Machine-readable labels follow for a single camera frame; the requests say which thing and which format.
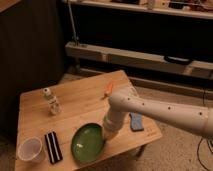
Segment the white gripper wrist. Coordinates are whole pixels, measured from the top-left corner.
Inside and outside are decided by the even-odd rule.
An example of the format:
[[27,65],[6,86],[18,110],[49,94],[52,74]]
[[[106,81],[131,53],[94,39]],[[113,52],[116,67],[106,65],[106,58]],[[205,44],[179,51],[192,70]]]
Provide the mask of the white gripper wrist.
[[105,140],[113,139],[122,129],[126,112],[108,111],[103,118],[102,135]]

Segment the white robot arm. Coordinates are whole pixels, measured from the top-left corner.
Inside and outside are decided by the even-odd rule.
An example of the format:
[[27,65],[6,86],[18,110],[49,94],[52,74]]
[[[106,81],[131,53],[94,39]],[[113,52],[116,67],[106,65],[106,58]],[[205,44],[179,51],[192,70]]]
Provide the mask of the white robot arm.
[[213,140],[213,108],[169,103],[141,98],[133,87],[114,91],[108,98],[109,109],[103,119],[103,137],[113,139],[123,127],[127,113],[166,123]]

